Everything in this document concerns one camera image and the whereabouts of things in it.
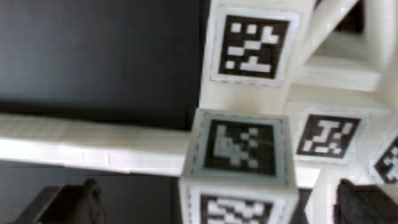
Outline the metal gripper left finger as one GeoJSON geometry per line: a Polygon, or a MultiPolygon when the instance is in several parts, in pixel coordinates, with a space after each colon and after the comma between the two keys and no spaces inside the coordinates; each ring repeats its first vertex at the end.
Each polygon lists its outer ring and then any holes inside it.
{"type": "Polygon", "coordinates": [[[106,224],[96,180],[46,186],[11,224],[106,224]]]}

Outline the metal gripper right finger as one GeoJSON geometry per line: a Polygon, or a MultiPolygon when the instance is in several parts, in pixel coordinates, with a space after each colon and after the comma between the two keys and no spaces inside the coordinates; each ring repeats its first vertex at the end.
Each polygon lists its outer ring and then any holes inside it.
{"type": "Polygon", "coordinates": [[[398,224],[398,203],[377,185],[339,180],[334,224],[398,224]]]}

